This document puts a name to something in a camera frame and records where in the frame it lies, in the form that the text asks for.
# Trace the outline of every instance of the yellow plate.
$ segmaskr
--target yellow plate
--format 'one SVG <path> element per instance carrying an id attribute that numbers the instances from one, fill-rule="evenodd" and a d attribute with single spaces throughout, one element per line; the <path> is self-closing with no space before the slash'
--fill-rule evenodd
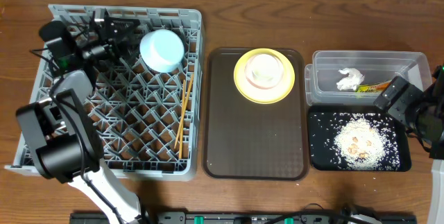
<path id="1" fill-rule="evenodd" d="M 269 54 L 273 55 L 280 60 L 284 67 L 284 74 L 282 76 L 282 80 L 271 89 L 260 89 L 257 88 L 248 82 L 245 75 L 245 66 L 247 61 L 259 54 Z M 276 103 L 282 100 L 285 96 L 287 96 L 291 89 L 293 89 L 295 80 L 293 65 L 291 65 L 290 61 L 287 57 L 282 55 L 279 51 L 275 51 L 272 49 L 254 49 L 247 53 L 245 53 L 238 61 L 236 66 L 234 67 L 234 83 L 241 92 L 243 96 L 245 96 L 248 100 L 255 103 Z"/>

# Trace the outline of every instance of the plastic crate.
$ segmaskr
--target plastic crate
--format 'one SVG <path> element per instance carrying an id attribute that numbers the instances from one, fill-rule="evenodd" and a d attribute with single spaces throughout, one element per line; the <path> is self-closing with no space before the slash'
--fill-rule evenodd
<path id="1" fill-rule="evenodd" d="M 199 129 L 200 85 L 203 68 L 205 31 L 197 10 L 136 8 L 116 6 L 49 5 L 54 20 L 66 24 L 86 24 L 95 8 L 106 8 L 111 17 L 139 19 L 136 40 L 147 32 L 166 28 L 177 33 L 185 43 L 185 56 L 179 69 L 159 74 L 142 59 L 109 66 L 98 74 L 97 88 L 85 101 L 85 109 L 94 121 L 105 151 L 105 160 L 119 178 L 190 180 L 196 174 Z M 80 32 L 70 26 L 72 34 Z M 184 115 L 185 158 L 178 159 L 176 139 L 182 98 L 182 82 L 194 82 Z M 31 102 L 47 96 L 53 82 L 47 63 L 41 61 Z M 23 175 L 39 175 L 31 154 L 20 137 L 14 162 L 6 169 Z"/>

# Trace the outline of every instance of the clear plastic container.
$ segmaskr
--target clear plastic container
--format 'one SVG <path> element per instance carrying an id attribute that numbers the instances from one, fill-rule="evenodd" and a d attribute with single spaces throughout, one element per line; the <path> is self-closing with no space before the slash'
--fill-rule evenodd
<path id="1" fill-rule="evenodd" d="M 313 64 L 305 67 L 307 104 L 335 103 L 372 105 L 379 93 L 340 91 L 336 83 L 346 77 L 338 72 L 358 69 L 365 75 L 362 85 L 372 85 L 402 76 L 421 90 L 432 84 L 429 63 L 423 53 L 404 51 L 317 51 Z"/>

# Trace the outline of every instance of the white bowl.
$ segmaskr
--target white bowl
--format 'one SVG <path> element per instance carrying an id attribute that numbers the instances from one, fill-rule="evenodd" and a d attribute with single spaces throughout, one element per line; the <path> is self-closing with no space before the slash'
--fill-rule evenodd
<path id="1" fill-rule="evenodd" d="M 147 33 L 140 42 L 140 55 L 148 67 L 157 72 L 172 72 L 185 54 L 182 40 L 173 31 Z"/>

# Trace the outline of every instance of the black tray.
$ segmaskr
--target black tray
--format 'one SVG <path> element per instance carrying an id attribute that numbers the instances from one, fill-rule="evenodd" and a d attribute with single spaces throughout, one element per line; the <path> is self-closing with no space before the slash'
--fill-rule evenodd
<path id="1" fill-rule="evenodd" d="M 293 89 L 277 103 L 249 101 L 237 90 L 237 60 L 251 49 L 210 54 L 203 168 L 213 178 L 300 180 L 308 172 L 304 61 L 293 50 L 276 49 L 293 65 Z"/>
<path id="2" fill-rule="evenodd" d="M 344 159 L 341 160 L 341 163 L 334 164 L 331 162 L 331 160 L 337 158 L 334 148 L 333 150 L 330 150 L 330 148 L 334 146 L 333 140 L 337 135 L 337 130 L 326 128 L 331 126 L 330 124 L 332 122 L 330 122 L 330 120 L 333 120 L 333 123 L 335 124 L 335 120 L 332 118 L 332 113 L 336 113 L 334 115 L 334 117 L 336 117 L 336 122 L 342 120 L 341 123 L 344 125 L 350 120 L 351 116 L 339 116 L 338 113 L 375 113 L 376 115 L 374 117 L 366 117 L 366 119 L 370 118 L 370 120 L 377 118 L 385 119 L 386 117 L 389 119 L 391 118 L 388 114 L 383 113 L 381 110 L 373 106 L 315 105 L 310 107 L 307 123 L 309 129 L 311 164 L 315 169 L 321 171 L 350 171 L 350 169 L 347 169 L 347 162 Z M 411 158 L 405 128 L 401 123 L 398 123 L 394 119 L 387 121 L 387 123 L 387 127 L 392 128 L 396 134 L 395 137 L 390 140 L 397 143 L 400 156 L 400 166 L 395 171 L 408 171 L 411 168 Z M 390 165 L 386 159 L 382 161 L 382 164 L 383 166 L 377 171 L 392 171 L 385 168 L 386 165 Z"/>

